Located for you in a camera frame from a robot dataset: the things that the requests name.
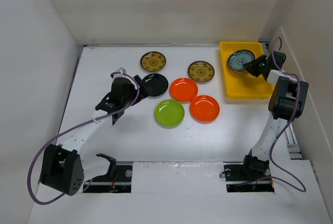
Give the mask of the black plate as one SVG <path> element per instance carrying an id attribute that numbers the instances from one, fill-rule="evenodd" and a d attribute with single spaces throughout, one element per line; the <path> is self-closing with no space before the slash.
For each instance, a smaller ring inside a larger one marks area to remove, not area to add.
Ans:
<path id="1" fill-rule="evenodd" d="M 159 73 L 148 74 L 143 78 L 143 83 L 149 88 L 150 97 L 162 96 L 169 87 L 167 78 Z"/>

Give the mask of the blue white patterned plate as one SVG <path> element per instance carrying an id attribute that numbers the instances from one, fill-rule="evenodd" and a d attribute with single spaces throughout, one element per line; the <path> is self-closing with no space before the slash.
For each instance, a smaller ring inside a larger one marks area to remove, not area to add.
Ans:
<path id="1" fill-rule="evenodd" d="M 251 61 L 255 60 L 255 55 L 252 51 L 247 49 L 241 49 L 233 52 L 228 60 L 227 65 L 231 70 L 235 72 L 244 72 L 246 71 L 244 68 L 244 64 L 247 64 Z"/>

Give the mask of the green plate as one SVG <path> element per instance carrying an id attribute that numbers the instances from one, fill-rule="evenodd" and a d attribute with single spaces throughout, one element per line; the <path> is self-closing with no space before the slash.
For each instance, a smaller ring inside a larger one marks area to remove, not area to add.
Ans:
<path id="1" fill-rule="evenodd" d="M 183 105 L 173 99 L 161 101 L 154 109 L 154 117 L 157 123 L 163 127 L 173 128 L 184 119 L 185 109 Z"/>

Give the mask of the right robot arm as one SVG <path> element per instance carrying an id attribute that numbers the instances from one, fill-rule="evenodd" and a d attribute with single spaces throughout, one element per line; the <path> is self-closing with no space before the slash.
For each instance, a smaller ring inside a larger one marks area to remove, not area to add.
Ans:
<path id="1" fill-rule="evenodd" d="M 261 178 L 273 161 L 273 149 L 288 126 L 299 118 L 304 110 L 309 84 L 296 74 L 282 69 L 286 55 L 274 51 L 269 57 L 260 56 L 243 64 L 252 76 L 262 76 L 274 86 L 268 103 L 268 120 L 256 144 L 245 156 L 240 172 L 246 179 Z"/>

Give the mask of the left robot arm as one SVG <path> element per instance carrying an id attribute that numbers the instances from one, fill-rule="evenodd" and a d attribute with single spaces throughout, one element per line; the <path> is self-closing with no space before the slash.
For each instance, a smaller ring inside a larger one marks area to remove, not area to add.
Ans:
<path id="1" fill-rule="evenodd" d="M 92 135 L 108 122 L 114 125 L 125 110 L 150 95 L 150 89 L 140 76 L 129 76 L 119 71 L 111 74 L 111 90 L 97 104 L 86 123 L 72 130 L 72 135 L 61 144 L 49 144 L 43 156 L 40 182 L 62 194 L 73 196 L 84 182 L 96 177 L 113 180 L 117 175 L 116 159 L 105 151 L 98 151 L 91 165 L 84 161 Z"/>

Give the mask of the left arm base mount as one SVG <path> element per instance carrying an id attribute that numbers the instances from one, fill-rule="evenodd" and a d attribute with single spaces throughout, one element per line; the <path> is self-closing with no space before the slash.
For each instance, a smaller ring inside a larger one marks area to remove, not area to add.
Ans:
<path id="1" fill-rule="evenodd" d="M 83 193 L 131 193 L 133 162 L 117 161 L 103 153 L 96 154 L 108 166 L 91 179 L 85 178 Z"/>

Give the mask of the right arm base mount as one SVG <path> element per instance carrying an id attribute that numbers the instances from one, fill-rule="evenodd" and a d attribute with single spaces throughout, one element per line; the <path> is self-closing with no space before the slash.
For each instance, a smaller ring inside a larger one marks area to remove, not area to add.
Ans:
<path id="1" fill-rule="evenodd" d="M 243 161 L 225 162 L 220 178 L 228 193 L 275 192 L 270 178 L 269 161 L 247 154 Z"/>

